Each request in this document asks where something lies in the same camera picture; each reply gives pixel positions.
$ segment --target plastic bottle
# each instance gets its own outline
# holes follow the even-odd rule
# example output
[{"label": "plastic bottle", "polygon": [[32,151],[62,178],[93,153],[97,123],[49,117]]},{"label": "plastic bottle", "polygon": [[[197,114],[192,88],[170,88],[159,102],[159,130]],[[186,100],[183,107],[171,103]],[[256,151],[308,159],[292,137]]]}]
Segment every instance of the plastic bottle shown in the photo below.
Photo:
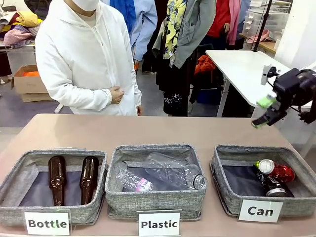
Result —
[{"label": "plastic bottle", "polygon": [[266,175],[273,178],[277,178],[282,182],[288,183],[295,179],[295,172],[290,167],[284,164],[277,164],[270,159],[263,159],[262,161],[257,161],[255,166]]},{"label": "plastic bottle", "polygon": [[98,185],[99,160],[97,157],[88,156],[83,160],[80,177],[81,205],[92,201],[93,191]]},{"label": "plastic bottle", "polygon": [[147,179],[139,177],[138,175],[126,169],[121,169],[117,179],[121,180],[123,187],[132,192],[144,192],[154,190],[154,185]]},{"label": "plastic bottle", "polygon": [[206,188],[207,180],[195,164],[174,159],[158,152],[150,153],[145,162],[145,170],[149,175],[177,188],[182,190]]},{"label": "plastic bottle", "polygon": [[54,205],[64,206],[66,186],[66,162],[62,156],[54,156],[48,161],[49,188],[52,190]]}]

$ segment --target yellow cloth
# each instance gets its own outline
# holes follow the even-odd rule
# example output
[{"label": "yellow cloth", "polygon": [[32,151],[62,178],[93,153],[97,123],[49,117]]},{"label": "yellow cloth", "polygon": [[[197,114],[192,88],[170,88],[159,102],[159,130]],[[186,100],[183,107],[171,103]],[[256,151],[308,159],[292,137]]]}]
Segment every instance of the yellow cloth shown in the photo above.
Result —
[{"label": "yellow cloth", "polygon": [[18,11],[19,17],[16,18],[22,26],[34,27],[38,24],[38,16],[31,11]]},{"label": "yellow cloth", "polygon": [[167,19],[164,33],[167,34],[163,59],[169,59],[177,47],[178,35],[184,12],[186,10],[186,0],[169,0],[167,8]]},{"label": "yellow cloth", "polygon": [[11,29],[11,26],[5,25],[5,26],[2,28],[1,32],[9,31],[10,29]]},{"label": "yellow cloth", "polygon": [[[41,23],[41,22],[43,22],[43,20],[41,20],[41,19],[38,18],[38,24]],[[22,24],[22,23],[20,23],[20,22],[14,22],[12,25],[26,26],[26,25],[24,25],[24,24]]]}]

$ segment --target brown glass bottle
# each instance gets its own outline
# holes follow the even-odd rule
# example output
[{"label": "brown glass bottle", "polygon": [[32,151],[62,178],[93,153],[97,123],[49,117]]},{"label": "brown glass bottle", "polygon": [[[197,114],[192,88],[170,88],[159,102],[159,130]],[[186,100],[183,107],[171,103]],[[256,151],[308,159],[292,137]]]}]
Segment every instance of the brown glass bottle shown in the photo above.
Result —
[{"label": "brown glass bottle", "polygon": [[54,156],[48,162],[49,188],[53,192],[55,206],[64,205],[66,186],[66,162],[62,156]]},{"label": "brown glass bottle", "polygon": [[89,156],[83,160],[80,178],[81,205],[92,201],[93,190],[98,184],[99,160],[97,157]]}]

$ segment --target white hoodie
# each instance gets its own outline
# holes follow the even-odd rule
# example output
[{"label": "white hoodie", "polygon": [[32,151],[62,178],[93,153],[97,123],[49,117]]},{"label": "white hoodie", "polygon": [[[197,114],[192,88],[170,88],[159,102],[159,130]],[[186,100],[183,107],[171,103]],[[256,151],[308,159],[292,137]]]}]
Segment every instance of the white hoodie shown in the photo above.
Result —
[{"label": "white hoodie", "polygon": [[[123,15],[99,2],[90,27],[63,0],[53,0],[36,37],[36,61],[49,95],[74,114],[136,116],[136,82]],[[108,90],[125,92],[118,105]]]}]

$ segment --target robotic arm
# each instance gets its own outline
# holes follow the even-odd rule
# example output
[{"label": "robotic arm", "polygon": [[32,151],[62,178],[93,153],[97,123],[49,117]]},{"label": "robotic arm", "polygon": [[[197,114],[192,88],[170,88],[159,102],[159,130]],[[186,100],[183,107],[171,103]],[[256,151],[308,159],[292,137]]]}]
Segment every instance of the robotic arm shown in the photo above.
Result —
[{"label": "robotic arm", "polygon": [[[258,101],[257,104],[267,111],[258,119],[252,121],[255,128],[265,124],[271,126],[287,115],[286,110],[298,106],[300,120],[309,124],[316,120],[316,72],[311,69],[292,69],[279,76],[277,69],[271,67],[266,77],[276,76],[273,92]],[[301,106],[312,102],[309,112],[301,112]]]}]

